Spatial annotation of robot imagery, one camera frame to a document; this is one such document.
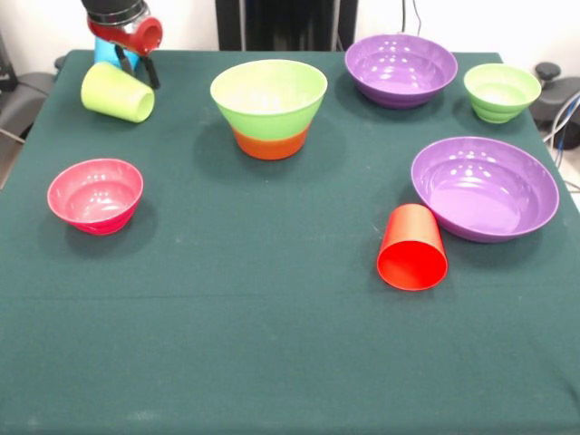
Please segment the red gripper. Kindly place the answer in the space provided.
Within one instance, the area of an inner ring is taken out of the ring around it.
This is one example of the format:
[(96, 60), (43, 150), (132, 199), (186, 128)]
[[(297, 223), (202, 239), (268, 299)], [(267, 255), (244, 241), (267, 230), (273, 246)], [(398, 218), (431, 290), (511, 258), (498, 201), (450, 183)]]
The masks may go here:
[(149, 57), (161, 43), (163, 29), (159, 19), (150, 15), (139, 16), (135, 21), (124, 24), (99, 24), (92, 19), (87, 19), (92, 33), (114, 45), (114, 50), (119, 60), (121, 69), (128, 75), (133, 75), (133, 69), (129, 58), (123, 49), (127, 49), (140, 56), (140, 61), (145, 67), (149, 85), (153, 90), (160, 87), (155, 65)]

